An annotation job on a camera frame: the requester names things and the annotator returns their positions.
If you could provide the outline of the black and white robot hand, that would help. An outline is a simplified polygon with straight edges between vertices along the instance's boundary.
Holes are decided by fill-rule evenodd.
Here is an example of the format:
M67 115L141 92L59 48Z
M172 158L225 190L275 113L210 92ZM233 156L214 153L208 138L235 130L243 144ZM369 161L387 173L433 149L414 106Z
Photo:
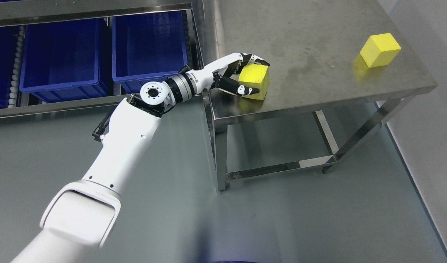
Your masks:
M218 88L230 95L254 95L258 88L250 88L231 78L239 75L247 65L270 66L270 63L257 55L234 52L205 65L201 70L188 70L183 75L190 80L196 94L204 89Z

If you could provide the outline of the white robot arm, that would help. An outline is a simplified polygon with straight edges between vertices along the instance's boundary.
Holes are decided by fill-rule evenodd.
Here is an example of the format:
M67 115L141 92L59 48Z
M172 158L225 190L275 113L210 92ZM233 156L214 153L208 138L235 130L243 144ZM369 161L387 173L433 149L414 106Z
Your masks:
M115 226L125 185L150 146L163 110L201 93L207 84L190 71L148 82L139 96L124 98L111 113L108 133L96 136L102 149L93 164L81 180L53 197L42 215L41 232L12 262L88 261Z

